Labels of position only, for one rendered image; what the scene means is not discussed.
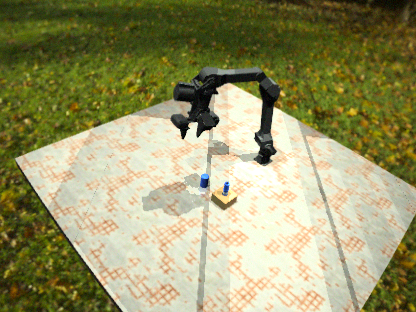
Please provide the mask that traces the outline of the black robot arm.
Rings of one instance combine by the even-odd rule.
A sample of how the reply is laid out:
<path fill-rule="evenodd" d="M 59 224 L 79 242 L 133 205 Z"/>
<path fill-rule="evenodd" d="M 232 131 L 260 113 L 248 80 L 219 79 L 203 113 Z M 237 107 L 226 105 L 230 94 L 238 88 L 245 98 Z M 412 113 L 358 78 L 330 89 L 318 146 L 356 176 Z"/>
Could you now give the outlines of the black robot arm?
<path fill-rule="evenodd" d="M 272 155 L 277 152 L 273 147 L 271 125 L 274 110 L 274 103 L 278 100 L 281 87 L 258 67 L 244 69 L 220 69 L 217 67 L 203 67 L 202 70 L 190 80 L 191 83 L 178 81 L 173 89 L 173 99 L 176 101 L 195 102 L 200 106 L 208 106 L 212 94 L 219 94 L 217 88 L 229 83 L 258 81 L 259 92 L 262 99 L 261 125 L 260 130 L 255 132 L 254 140 L 260 150 L 255 161 L 267 166 L 272 162 Z M 202 82 L 202 86 L 199 82 Z M 193 120 L 197 121 L 200 130 L 211 130 L 219 122 L 218 116 L 212 117 L 210 109 L 203 112 L 198 110 Z"/>

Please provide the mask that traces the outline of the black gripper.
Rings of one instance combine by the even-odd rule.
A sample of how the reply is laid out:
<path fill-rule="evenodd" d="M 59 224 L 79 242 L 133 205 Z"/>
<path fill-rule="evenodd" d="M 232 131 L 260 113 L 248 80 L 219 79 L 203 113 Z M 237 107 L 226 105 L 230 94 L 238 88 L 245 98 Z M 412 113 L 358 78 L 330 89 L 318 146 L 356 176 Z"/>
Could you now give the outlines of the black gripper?
<path fill-rule="evenodd" d="M 194 101 L 190 102 L 191 106 L 191 110 L 187 112 L 187 114 L 189 115 L 189 117 L 184 117 L 182 114 L 173 114 L 171 115 L 170 121 L 175 125 L 176 128 L 180 129 L 180 133 L 181 133 L 181 138 L 184 140 L 187 130 L 190 129 L 189 128 L 189 123 L 193 123 L 193 122 L 197 122 L 193 120 L 194 115 L 198 112 L 198 110 L 203 109 L 204 111 L 207 111 L 207 109 L 210 109 L 208 106 L 200 106 L 198 104 L 196 104 Z M 213 112 L 210 111 L 209 112 L 210 115 L 213 115 L 212 117 L 216 117 L 217 115 Z M 198 138 L 203 131 L 200 130 L 199 125 L 197 126 L 197 132 L 196 132 L 196 137 Z"/>

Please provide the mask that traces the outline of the blue marker cap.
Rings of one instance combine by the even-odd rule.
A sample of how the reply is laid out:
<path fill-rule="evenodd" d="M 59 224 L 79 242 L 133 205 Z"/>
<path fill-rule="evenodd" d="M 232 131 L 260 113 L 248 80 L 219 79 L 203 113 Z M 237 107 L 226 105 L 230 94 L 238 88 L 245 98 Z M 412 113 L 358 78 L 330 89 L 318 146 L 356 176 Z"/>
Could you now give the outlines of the blue marker cap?
<path fill-rule="evenodd" d="M 208 180 L 209 180 L 209 175 L 208 174 L 202 174 L 201 175 L 200 186 L 202 188 L 206 188 L 208 186 Z"/>

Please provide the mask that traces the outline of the tan square block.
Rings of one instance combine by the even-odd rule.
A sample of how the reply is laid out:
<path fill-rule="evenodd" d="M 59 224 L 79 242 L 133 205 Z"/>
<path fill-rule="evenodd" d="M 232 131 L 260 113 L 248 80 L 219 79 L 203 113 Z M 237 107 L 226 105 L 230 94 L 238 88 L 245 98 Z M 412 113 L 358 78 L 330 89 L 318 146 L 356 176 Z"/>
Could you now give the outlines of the tan square block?
<path fill-rule="evenodd" d="M 224 196 L 223 188 L 224 186 L 212 193 L 211 201 L 214 202 L 223 211 L 225 211 L 237 202 L 238 195 L 229 189 L 228 195 Z"/>

